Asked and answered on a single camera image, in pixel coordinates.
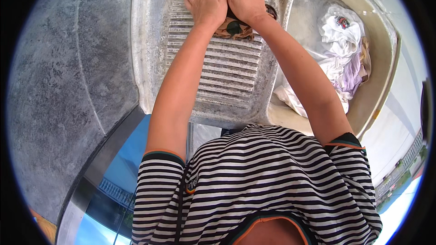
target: laundry sink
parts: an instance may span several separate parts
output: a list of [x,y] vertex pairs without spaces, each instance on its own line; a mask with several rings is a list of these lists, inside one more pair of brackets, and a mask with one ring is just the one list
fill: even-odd
[[[275,8],[277,20],[285,29],[298,20],[298,13],[293,13],[292,8],[303,11],[302,6],[295,7],[298,4],[293,4],[294,1],[265,0]],[[397,35],[373,0],[342,1],[368,26],[365,32],[373,62],[371,78],[357,91],[347,114],[353,130],[360,134],[370,125],[370,116],[382,106],[389,91]],[[192,26],[192,16],[183,0],[132,1],[132,56],[139,104],[145,113],[152,112],[162,80]],[[307,119],[274,99],[278,70],[270,48],[256,32],[253,41],[213,37],[190,121],[223,128],[243,127],[252,122],[277,124],[311,134]],[[354,105],[362,101],[370,102]]]

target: gray concrete wall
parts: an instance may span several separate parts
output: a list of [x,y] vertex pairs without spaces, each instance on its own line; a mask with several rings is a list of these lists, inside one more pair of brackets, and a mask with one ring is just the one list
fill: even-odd
[[138,102],[131,0],[38,0],[17,43],[7,121],[30,206],[56,223],[79,171]]

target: shirt sleeve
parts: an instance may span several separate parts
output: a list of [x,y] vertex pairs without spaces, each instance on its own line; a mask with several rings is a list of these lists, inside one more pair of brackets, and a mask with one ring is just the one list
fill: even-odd
[[375,191],[366,149],[352,133],[345,133],[324,147],[345,181],[372,233],[378,237],[382,223],[375,209]]
[[163,232],[175,233],[177,193],[185,164],[176,153],[152,150],[139,166],[132,230],[133,244],[148,244]]

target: lavender garment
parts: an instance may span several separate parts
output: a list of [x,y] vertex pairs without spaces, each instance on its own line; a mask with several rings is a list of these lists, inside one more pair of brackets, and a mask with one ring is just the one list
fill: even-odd
[[343,87],[338,81],[335,81],[333,87],[341,92],[348,92],[351,96],[357,91],[359,84],[362,82],[362,78],[359,76],[360,70],[360,53],[362,51],[362,42],[359,43],[356,53],[353,54],[349,63],[344,66],[344,72],[342,73]]

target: striped shirt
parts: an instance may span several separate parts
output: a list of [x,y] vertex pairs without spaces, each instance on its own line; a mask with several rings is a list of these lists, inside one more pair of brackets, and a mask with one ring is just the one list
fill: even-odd
[[145,153],[133,244],[173,244],[183,172],[182,244],[236,244],[265,218],[293,223],[306,245],[371,244],[382,223],[365,148],[351,134],[325,147],[280,126],[250,124],[202,145],[185,165]]

